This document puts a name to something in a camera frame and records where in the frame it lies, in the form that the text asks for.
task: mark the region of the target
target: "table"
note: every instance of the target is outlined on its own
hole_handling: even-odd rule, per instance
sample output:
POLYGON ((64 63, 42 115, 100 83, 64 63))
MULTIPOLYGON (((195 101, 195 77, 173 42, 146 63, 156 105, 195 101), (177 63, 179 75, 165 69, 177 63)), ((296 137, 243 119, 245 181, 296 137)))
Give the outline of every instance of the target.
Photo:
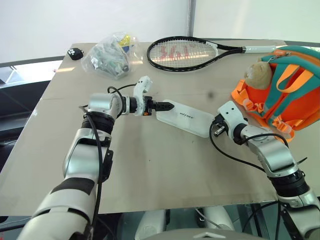
MULTIPOLYGON (((284 45, 278 40, 230 40, 221 44, 284 45)), ((85 53, 94 43, 74 44, 85 53)), ((142 43, 145 51, 149 43, 142 43)), ((148 75, 148 93, 157 101, 170 99, 215 114, 231 99, 231 91, 248 66, 261 54, 234 54, 192 72, 167 72, 151 66, 144 56, 136 71, 120 80, 85 73, 80 61, 66 56, 23 129, 0 174, 1 215, 31 215, 45 195, 63 180, 62 163, 83 114, 79 105, 92 93, 136 83, 148 75)), ((125 88, 131 95, 133 89, 125 88)), ((249 123, 257 124, 249 118, 249 123)), ((306 181, 320 195, 319 123, 296 133, 289 144, 293 157, 306 173, 306 181)), ((217 144, 232 156, 259 165, 247 147, 225 134, 217 144)), ((188 208, 272 201, 275 190, 266 175, 234 162, 202 138, 152 116, 121 116, 116 120, 111 149, 110 178, 103 184, 100 213, 188 208)))

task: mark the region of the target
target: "floor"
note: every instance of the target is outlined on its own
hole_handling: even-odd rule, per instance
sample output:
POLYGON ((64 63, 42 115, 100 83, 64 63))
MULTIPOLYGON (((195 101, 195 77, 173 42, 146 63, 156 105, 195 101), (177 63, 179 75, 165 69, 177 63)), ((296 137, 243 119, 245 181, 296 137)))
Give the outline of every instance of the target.
MULTIPOLYGON (((250 205, 245 205, 248 214, 251 213, 250 205)), ((225 206, 226 211, 228 212, 231 220, 233 221, 233 225, 237 232, 241 232, 241 222, 237 205, 228 205, 225 206)), ((276 222, 277 222, 277 205, 269 206, 263 209, 263 215, 266 222, 266 227, 268 230, 268 234, 271 240, 275 239, 275 230, 276 230, 276 222)), ((138 228, 140 219, 143 216, 143 212, 128 212, 122 215, 119 221, 119 228, 117 232, 118 240, 133 240, 135 237, 136 230, 138 228)), ((5 223, 12 221, 19 221, 28 218, 27 216, 10 216, 5 223)), ((3 225, 0 224, 0 228, 20 225, 26 223, 28 220, 23 220, 19 222, 14 222, 12 224, 3 225)), ((257 236, 257 232, 255 231, 254 220, 251 220, 251 229, 253 230, 253 234, 257 236)), ((183 229, 183 228, 197 228, 198 225, 196 223, 196 215, 193 208, 179 208, 172 209, 170 214, 170 223, 167 225, 167 231, 174 229, 183 229)), ((21 229, 11 230, 7 232, 0 232, 0 240, 15 240, 17 239, 21 229)), ((279 239, 281 240, 290 240, 290 236, 281 221, 280 231, 279 231, 279 239)))

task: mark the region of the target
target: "clear plastic bag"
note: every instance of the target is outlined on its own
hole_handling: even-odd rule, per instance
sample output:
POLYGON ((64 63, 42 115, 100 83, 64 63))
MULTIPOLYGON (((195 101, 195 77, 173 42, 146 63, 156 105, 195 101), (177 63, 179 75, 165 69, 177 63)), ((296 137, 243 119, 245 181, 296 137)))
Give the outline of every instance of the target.
POLYGON ((87 73, 120 79, 142 63, 143 55, 135 36, 126 32, 116 32, 97 43, 85 57, 81 65, 87 73))

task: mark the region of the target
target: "plush toy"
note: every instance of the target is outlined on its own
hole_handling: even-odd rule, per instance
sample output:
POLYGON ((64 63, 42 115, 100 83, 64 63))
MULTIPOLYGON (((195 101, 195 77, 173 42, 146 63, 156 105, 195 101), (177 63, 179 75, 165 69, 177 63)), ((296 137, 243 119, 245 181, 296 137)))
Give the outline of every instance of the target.
POLYGON ((252 64, 244 73, 245 83, 254 89, 267 89, 271 83, 272 70, 266 61, 252 64))

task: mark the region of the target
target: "racket strings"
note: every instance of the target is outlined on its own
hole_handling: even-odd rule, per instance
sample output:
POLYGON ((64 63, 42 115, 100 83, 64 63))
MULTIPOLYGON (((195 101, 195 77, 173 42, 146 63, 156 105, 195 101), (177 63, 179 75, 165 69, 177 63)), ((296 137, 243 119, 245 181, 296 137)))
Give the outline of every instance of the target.
POLYGON ((208 44, 191 40, 160 42, 149 52, 150 59, 171 68, 192 67, 216 57, 215 49, 208 44))

